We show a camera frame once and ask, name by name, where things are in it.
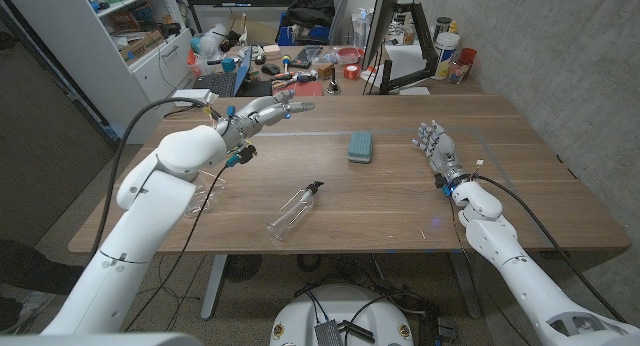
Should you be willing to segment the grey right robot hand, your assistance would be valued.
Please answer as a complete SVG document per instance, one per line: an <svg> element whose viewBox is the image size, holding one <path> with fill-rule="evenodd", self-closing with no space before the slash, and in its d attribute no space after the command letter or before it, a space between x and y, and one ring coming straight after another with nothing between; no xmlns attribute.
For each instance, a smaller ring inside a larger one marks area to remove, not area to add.
<svg viewBox="0 0 640 346"><path fill-rule="evenodd" d="M426 155L437 188L455 187L469 178L458 160L454 141L435 120L430 125L420 124L418 138L413 139L412 144Z"/></svg>

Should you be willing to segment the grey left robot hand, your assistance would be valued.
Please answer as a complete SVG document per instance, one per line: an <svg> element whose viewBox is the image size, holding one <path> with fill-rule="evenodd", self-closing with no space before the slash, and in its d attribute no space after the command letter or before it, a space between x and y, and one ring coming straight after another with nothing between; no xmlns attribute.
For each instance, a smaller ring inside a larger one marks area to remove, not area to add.
<svg viewBox="0 0 640 346"><path fill-rule="evenodd" d="M241 108L226 121L220 134L227 145L259 133L264 126L272 126L293 113L315 108L311 101L294 102L293 90L281 91L273 96L259 97Z"/></svg>

